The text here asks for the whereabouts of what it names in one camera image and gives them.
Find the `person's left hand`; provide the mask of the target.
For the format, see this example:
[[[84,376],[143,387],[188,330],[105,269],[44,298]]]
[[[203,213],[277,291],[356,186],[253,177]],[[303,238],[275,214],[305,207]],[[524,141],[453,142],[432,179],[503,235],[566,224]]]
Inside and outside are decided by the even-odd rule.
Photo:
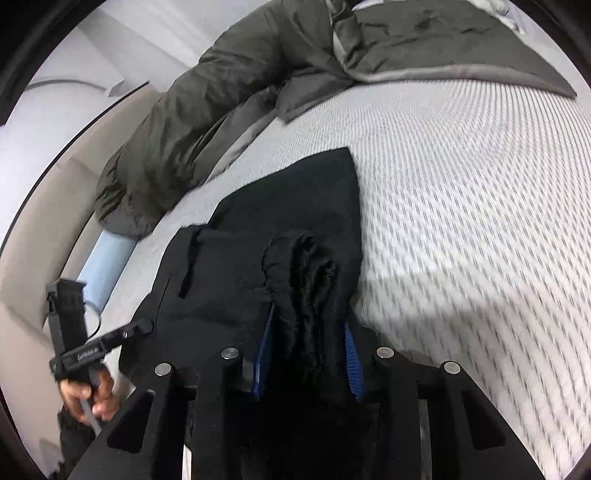
[[[71,380],[63,380],[58,384],[66,410],[76,421],[86,426],[90,426],[91,422],[84,413],[82,400],[92,403],[92,416],[103,422],[110,421],[120,407],[120,401],[113,392],[114,380],[105,366],[98,370],[98,379],[97,387]]]

